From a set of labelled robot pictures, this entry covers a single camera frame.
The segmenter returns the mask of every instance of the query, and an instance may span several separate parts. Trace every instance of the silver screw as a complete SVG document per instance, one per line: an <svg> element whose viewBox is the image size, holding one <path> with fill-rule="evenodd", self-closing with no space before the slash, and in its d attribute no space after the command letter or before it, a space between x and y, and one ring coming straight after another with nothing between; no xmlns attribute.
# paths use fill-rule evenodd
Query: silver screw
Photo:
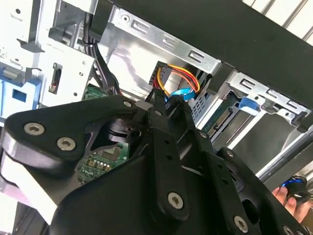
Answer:
<svg viewBox="0 0 313 235"><path fill-rule="evenodd" d="M30 122L24 126L24 131L31 136L39 136L45 132L45 128L39 123Z"/></svg>
<svg viewBox="0 0 313 235"><path fill-rule="evenodd" d="M127 102L127 101L124 101L124 104L127 106L127 107L131 107L132 104L130 102Z"/></svg>
<svg viewBox="0 0 313 235"><path fill-rule="evenodd" d="M181 196L179 196L175 192L170 192L167 196L168 202L177 210L180 210L183 205L184 201L182 200Z"/></svg>
<svg viewBox="0 0 313 235"><path fill-rule="evenodd" d="M161 113L160 111L158 111L158 110L155 110L155 113L156 113L157 115L159 115L159 116L162 116L162 113Z"/></svg>
<svg viewBox="0 0 313 235"><path fill-rule="evenodd" d="M290 228L286 225L283 226L283 229L285 231L285 234L287 235L293 235L293 232L290 230Z"/></svg>
<svg viewBox="0 0 313 235"><path fill-rule="evenodd" d="M129 22L129 20L130 20L128 15L122 15L122 19L124 22Z"/></svg>
<svg viewBox="0 0 313 235"><path fill-rule="evenodd" d="M226 153L230 156L230 157L233 157L234 154L232 152L230 152L229 150L226 151Z"/></svg>
<svg viewBox="0 0 313 235"><path fill-rule="evenodd" d="M248 225L246 224L245 220L242 219L240 216L234 217L234 222L238 229L240 229L243 233L247 233L249 231Z"/></svg>
<svg viewBox="0 0 313 235"><path fill-rule="evenodd" d="M57 145L63 151L72 151L76 147L75 141L69 137L59 138Z"/></svg>
<svg viewBox="0 0 313 235"><path fill-rule="evenodd" d="M201 135L203 138L207 138L206 133L204 133L204 132L202 132L202 131L200 131L200 135Z"/></svg>

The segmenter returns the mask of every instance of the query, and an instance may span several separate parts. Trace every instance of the human hand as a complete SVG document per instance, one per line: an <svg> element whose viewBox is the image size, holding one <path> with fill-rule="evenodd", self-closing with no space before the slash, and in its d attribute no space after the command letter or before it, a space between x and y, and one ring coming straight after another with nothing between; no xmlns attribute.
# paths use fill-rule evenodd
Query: human hand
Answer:
<svg viewBox="0 0 313 235"><path fill-rule="evenodd" d="M288 193L288 189L286 187L277 188L272 193L281 204L283 205L285 204ZM298 208L296 208L296 205L297 205L296 199L290 197L285 204L285 208L289 211L290 214L292 214L292 216L299 223L301 223L304 217L309 212L309 209L311 208L312 205L310 201L301 204Z"/></svg>

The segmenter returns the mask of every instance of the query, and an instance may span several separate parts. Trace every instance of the electronic component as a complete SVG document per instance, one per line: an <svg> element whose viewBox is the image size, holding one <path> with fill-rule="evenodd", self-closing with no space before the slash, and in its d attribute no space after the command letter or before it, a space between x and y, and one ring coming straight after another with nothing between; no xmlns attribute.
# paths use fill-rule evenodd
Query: electronic component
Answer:
<svg viewBox="0 0 313 235"><path fill-rule="evenodd" d="M234 106L236 103L238 103L238 98L233 93L229 93L207 124L204 125L202 130L208 134L211 140L217 132L222 131L221 128L227 120L238 112L238 108Z"/></svg>
<svg viewBox="0 0 313 235"><path fill-rule="evenodd" d="M123 164L128 159L128 144L119 143L113 148L100 150L83 158L77 166L78 181L90 182Z"/></svg>
<svg viewBox="0 0 313 235"><path fill-rule="evenodd" d="M99 87L89 84L84 94L84 100L102 98L105 96L106 94L104 94L104 92Z"/></svg>

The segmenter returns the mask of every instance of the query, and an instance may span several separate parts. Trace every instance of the blue tab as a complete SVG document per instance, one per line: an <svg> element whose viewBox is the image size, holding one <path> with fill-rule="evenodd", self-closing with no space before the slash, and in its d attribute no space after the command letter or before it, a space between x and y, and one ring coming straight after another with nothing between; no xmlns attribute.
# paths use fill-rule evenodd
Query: blue tab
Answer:
<svg viewBox="0 0 313 235"><path fill-rule="evenodd" d="M247 97L241 99L238 107L240 110L245 111L254 116L257 115L260 111L258 103Z"/></svg>
<svg viewBox="0 0 313 235"><path fill-rule="evenodd" d="M32 79L22 86L0 79L0 117L36 109L40 89L39 79Z"/></svg>
<svg viewBox="0 0 313 235"><path fill-rule="evenodd" d="M194 90L192 92L189 92L189 91L190 91L190 88L183 88L183 89L180 89L180 90L177 90L177 91L171 93L171 96L172 95L182 95L184 100L187 101L187 100L192 99L196 95Z"/></svg>

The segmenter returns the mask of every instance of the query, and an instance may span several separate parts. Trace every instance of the red wire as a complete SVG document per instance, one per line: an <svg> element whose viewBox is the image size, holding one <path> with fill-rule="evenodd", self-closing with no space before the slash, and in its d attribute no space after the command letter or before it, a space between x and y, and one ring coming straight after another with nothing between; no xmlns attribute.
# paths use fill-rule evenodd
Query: red wire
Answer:
<svg viewBox="0 0 313 235"><path fill-rule="evenodd" d="M172 68L172 69L173 69L173 70L176 70L176 71L179 71L179 72L185 74L186 76L190 77L191 80L193 81L193 83L195 84L195 86L198 87L196 80L195 80L192 76L190 76L188 73L186 73L184 70L180 70L180 69L176 69L176 68Z"/></svg>
<svg viewBox="0 0 313 235"><path fill-rule="evenodd" d="M178 75L178 76L180 76L180 77L182 77L186 82L188 82L188 84L191 86L191 88L192 88L194 91L196 91L195 86L188 80L188 78L186 78L184 75L182 75L182 74L176 72L175 70L172 71L172 73L173 73L173 74L176 74L176 75Z"/></svg>

